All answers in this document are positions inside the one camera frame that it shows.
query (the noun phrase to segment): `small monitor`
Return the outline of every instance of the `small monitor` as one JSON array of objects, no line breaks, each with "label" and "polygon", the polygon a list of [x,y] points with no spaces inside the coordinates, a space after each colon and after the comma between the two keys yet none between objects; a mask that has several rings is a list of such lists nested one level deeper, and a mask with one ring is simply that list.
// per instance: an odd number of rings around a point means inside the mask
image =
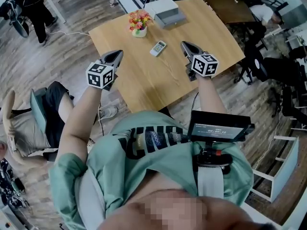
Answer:
[{"label": "small monitor", "polygon": [[192,141],[234,142],[251,125],[246,116],[192,111],[188,136]]}]

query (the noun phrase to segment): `gray strap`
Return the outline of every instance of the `gray strap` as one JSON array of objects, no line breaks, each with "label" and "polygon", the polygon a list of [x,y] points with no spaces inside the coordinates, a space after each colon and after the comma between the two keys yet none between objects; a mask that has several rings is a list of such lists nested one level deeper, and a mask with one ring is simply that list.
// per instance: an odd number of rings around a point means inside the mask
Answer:
[{"label": "gray strap", "polygon": [[106,218],[106,203],[90,168],[75,181],[75,198],[79,215],[87,230],[97,230]]},{"label": "gray strap", "polygon": [[198,167],[198,196],[224,198],[224,177],[221,167]]}]

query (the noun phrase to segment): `person's right hand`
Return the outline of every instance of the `person's right hand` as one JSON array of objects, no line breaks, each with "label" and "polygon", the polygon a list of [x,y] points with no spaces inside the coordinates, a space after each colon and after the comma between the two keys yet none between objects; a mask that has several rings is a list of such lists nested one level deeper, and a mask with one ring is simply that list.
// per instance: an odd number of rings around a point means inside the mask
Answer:
[{"label": "person's right hand", "polygon": [[15,129],[14,129],[14,126],[12,125],[12,121],[10,119],[4,118],[3,125],[4,125],[4,130],[5,130],[6,135],[10,138],[14,138]]}]

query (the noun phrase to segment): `flower pot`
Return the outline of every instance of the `flower pot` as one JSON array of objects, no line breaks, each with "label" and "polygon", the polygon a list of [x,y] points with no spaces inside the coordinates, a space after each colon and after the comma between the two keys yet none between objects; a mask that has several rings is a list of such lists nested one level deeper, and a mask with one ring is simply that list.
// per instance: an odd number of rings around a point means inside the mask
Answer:
[{"label": "flower pot", "polygon": [[147,26],[146,26],[145,28],[143,28],[143,29],[140,29],[140,30],[134,29],[134,30],[132,31],[132,35],[133,35],[134,37],[145,37],[146,34],[147,34]]}]

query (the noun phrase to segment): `laminate floor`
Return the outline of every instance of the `laminate floor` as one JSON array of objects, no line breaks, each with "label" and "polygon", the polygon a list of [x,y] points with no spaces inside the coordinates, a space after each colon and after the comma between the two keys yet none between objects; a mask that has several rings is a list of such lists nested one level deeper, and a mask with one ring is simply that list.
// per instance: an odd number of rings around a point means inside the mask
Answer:
[{"label": "laminate floor", "polygon": [[[67,22],[54,28],[54,32],[61,30],[66,33],[83,32],[87,33],[101,23],[116,18],[124,14],[119,5],[110,8],[108,0],[53,0],[59,3],[59,7]],[[70,94],[75,96],[78,101],[85,90],[85,70],[90,62],[95,61],[99,55],[91,39],[87,35],[62,33],[52,34],[46,46],[41,47],[34,32],[30,33],[29,38],[23,39],[8,25],[0,29],[0,104],[10,88],[16,91],[15,108],[28,107],[30,89],[35,90],[46,87],[53,81],[61,82]],[[269,39],[269,51],[266,55],[278,57],[280,51],[287,54],[288,48],[284,43],[284,36],[278,35],[274,40]],[[213,79],[213,82],[226,106],[229,113],[236,115],[249,115],[255,123],[255,131],[247,137],[245,142],[240,143],[241,149],[248,161],[255,166],[258,159],[267,150],[270,140],[275,134],[288,135],[291,122],[288,118],[277,115],[272,118],[274,108],[267,103],[271,97],[270,88],[278,86],[273,81],[255,82],[248,86],[243,80],[237,84],[233,83],[238,76],[238,66],[233,66],[229,70]],[[169,106],[170,114],[184,126],[189,125],[190,110],[196,91],[181,98],[176,103]],[[110,92],[103,92],[102,105],[116,105],[118,115],[112,120],[104,121],[105,133],[108,133],[113,125],[125,117],[129,112],[120,93],[115,88]],[[199,109],[199,99],[196,98],[194,109]],[[99,125],[93,127],[92,138],[96,140],[101,136]],[[267,156],[259,163],[258,170],[265,171],[273,157],[281,149],[279,144],[274,142],[271,145]],[[299,190],[295,184],[301,185],[306,181],[303,166],[297,167],[297,177],[292,178],[290,192],[298,195]],[[26,219],[30,224],[39,227],[41,230],[57,229],[62,219],[55,212],[49,191],[48,165],[45,168],[30,169],[28,171],[16,171],[21,181],[26,187],[25,198],[31,205],[31,209],[24,209],[17,214]],[[272,210],[268,207],[256,204],[260,200],[251,195],[248,203],[256,207],[260,212],[264,212],[269,218],[282,222],[288,210],[278,210],[279,207],[287,209],[295,205],[291,197],[284,197]]]}]

